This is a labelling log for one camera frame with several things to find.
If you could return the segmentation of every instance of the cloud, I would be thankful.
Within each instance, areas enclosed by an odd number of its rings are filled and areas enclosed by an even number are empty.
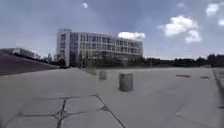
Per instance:
[[[224,19],[220,19],[218,25],[224,27]]]
[[[82,6],[83,8],[88,8],[88,7],[89,7],[87,3],[82,3],[81,6]]]
[[[159,29],[162,29],[166,36],[174,36],[183,32],[187,32],[189,29],[198,28],[198,24],[196,21],[191,18],[185,18],[180,15],[177,17],[171,17],[170,23],[166,25],[159,26]]]
[[[210,3],[206,8],[207,16],[213,16],[219,11],[219,4],[217,3]]]
[[[178,4],[177,4],[177,7],[178,7],[178,8],[185,8],[185,4],[182,3],[182,2],[181,2],[181,3],[178,3]]]
[[[190,44],[190,43],[197,43],[201,41],[202,41],[202,38],[198,31],[196,30],[188,31],[188,36],[185,38],[186,43]]]
[[[139,32],[120,32],[118,33],[118,37],[125,38],[125,39],[133,39],[133,40],[143,40],[146,35],[145,33],[139,33]]]

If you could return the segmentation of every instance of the white building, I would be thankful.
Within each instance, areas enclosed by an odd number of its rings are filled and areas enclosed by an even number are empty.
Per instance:
[[[13,52],[13,54],[17,54],[20,56],[35,58],[34,52],[32,52],[31,50],[24,49],[24,48],[15,48],[15,49],[13,49],[12,52]]]
[[[72,32],[60,29],[57,34],[58,58],[64,59],[67,66],[82,59],[96,59],[103,54],[120,60],[142,57],[142,42],[123,39],[98,33]]]

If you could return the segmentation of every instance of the paved ground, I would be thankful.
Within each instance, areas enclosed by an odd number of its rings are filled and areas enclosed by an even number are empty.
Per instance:
[[[118,90],[119,73],[134,90]],[[79,69],[0,77],[5,128],[223,128],[223,104],[211,69],[108,70],[99,81]]]

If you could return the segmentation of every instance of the blue sky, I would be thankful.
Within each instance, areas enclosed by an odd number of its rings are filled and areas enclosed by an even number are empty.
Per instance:
[[[144,42],[144,56],[224,54],[220,0],[1,0],[0,48],[54,54],[60,28]]]

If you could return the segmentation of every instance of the building facade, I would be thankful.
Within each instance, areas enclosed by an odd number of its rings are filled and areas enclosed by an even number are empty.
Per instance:
[[[57,34],[56,54],[58,59],[64,59],[66,65],[71,66],[80,58],[94,60],[102,58],[102,55],[127,61],[142,57],[143,50],[141,41],[106,34],[60,29]]]

